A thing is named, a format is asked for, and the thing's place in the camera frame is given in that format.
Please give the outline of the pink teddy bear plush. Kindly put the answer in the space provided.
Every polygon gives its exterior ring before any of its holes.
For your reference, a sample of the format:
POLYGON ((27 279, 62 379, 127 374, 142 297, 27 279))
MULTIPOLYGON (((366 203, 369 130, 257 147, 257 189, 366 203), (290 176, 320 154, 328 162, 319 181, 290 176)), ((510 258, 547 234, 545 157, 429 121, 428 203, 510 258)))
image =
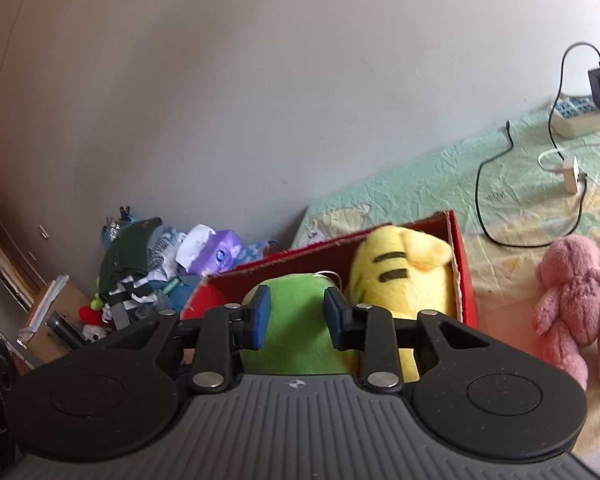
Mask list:
POLYGON ((534 307, 532 325, 540 337, 542 359, 582 387, 588 364, 581 349, 596 344, 600 378, 600 252, 580 235, 556 240, 536 268, 544 294, 534 307))

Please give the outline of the yellow tiger plush toy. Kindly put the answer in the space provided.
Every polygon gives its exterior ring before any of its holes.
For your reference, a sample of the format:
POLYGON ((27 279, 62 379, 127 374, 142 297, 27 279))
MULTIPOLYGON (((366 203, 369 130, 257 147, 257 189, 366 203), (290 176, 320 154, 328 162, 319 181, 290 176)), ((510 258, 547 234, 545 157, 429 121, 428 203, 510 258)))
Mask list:
POLYGON ((421 310, 455 318, 453 257, 445 240, 403 226, 381 226, 356 250, 349 301, 385 308, 404 320, 414 320, 421 310))

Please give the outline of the green plush toy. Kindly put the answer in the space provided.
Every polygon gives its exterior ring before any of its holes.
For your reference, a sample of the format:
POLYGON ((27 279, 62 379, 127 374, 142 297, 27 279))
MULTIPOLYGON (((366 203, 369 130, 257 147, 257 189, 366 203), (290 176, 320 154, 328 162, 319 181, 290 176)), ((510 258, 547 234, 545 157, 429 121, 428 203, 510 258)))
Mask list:
POLYGON ((332 345, 323 316, 324 292, 335 283, 325 274, 296 273, 262 283, 271 292, 271 315, 264 344, 240 352, 249 374, 354 374, 358 352, 332 345))

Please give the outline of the cartoon print bed sheet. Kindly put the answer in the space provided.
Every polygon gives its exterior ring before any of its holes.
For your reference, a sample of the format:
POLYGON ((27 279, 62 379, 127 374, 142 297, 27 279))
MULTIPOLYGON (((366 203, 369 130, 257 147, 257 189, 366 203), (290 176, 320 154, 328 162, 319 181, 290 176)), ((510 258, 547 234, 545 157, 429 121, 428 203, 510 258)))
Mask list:
POLYGON ((562 144, 588 176, 585 198, 547 172, 557 164, 543 113, 389 169, 309 206, 295 248, 452 210, 462 231, 480 330, 533 353, 534 276, 543 244, 575 230, 600 248, 600 133, 562 144))

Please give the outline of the red cardboard box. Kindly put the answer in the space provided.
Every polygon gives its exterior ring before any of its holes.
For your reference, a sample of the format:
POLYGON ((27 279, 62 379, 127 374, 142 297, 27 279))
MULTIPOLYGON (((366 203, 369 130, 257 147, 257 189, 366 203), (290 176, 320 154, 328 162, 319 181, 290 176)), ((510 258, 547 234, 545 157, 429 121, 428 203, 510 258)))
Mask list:
MULTIPOLYGON (((471 284, 464 240, 456 214, 452 210, 438 211, 432 216, 411 222, 409 229, 422 231, 450 244, 453 289, 456 295, 457 319, 472 328, 478 326, 478 312, 471 284)), ((343 235, 303 248, 276 252, 262 260, 236 266, 235 269, 204 278, 195 288, 181 313, 181 318, 202 318, 207 310, 223 304, 238 304, 260 283, 294 273, 332 271, 338 274, 341 286, 349 284, 350 266, 366 230, 343 235)))

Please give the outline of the white power strip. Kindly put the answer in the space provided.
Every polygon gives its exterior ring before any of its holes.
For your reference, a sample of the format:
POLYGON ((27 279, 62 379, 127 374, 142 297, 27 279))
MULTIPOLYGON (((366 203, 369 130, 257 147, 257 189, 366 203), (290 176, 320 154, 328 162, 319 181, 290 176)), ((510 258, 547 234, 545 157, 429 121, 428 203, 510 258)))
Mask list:
POLYGON ((574 139, 600 132, 600 110, 590 96, 560 98, 550 118, 552 133, 574 139))

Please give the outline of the white USB charger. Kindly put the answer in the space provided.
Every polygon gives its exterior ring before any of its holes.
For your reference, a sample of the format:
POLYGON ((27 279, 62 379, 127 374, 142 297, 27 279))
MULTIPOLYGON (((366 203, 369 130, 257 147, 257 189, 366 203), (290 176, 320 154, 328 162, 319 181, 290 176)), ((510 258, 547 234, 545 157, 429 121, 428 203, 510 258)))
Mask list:
POLYGON ((562 162, 562 177, 568 194, 577 195, 580 192, 580 168, 578 160, 568 157, 562 162))

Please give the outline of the green striped garment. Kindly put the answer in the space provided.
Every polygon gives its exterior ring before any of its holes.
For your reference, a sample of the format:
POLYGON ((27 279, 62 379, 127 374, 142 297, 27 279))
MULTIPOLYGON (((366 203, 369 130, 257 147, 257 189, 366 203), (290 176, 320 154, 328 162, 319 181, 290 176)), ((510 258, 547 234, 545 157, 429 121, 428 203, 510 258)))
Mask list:
POLYGON ((122 229, 100 265, 98 294, 107 306, 125 301, 147 302, 154 290, 148 280, 148 243, 160 218, 137 221, 122 229))

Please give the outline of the purple tissue pack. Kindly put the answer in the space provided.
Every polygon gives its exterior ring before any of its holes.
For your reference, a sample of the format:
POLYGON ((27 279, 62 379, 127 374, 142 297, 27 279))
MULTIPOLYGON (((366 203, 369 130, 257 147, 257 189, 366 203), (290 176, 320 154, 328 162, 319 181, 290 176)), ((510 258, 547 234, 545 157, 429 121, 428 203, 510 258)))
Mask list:
POLYGON ((242 251, 242 240, 232 230, 211 234, 198 256, 187 269, 198 276, 215 275, 230 270, 242 251))

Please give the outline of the black cylinder flashlight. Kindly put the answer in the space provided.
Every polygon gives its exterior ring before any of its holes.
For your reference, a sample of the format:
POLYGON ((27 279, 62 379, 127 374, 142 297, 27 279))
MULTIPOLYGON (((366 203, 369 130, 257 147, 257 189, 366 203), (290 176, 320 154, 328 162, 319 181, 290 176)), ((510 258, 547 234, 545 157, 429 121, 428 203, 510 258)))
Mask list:
POLYGON ((87 340, 57 312, 53 312, 45 324, 70 350, 78 350, 87 345, 87 340))

